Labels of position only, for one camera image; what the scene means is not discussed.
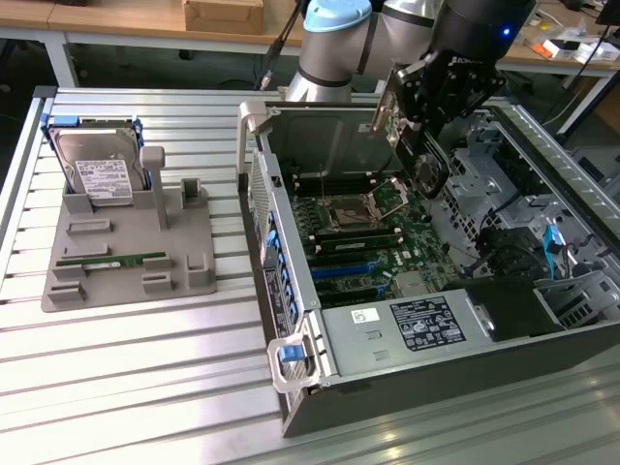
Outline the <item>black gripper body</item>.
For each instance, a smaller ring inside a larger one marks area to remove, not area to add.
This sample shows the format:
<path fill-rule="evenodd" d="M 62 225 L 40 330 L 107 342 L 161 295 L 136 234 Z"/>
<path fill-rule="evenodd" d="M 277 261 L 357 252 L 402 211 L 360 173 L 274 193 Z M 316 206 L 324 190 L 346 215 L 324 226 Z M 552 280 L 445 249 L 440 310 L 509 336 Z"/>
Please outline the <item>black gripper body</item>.
<path fill-rule="evenodd" d="M 435 132 L 435 100 L 450 72 L 496 69 L 533 11 L 534 1 L 445 1 L 436 17 L 419 102 Z"/>

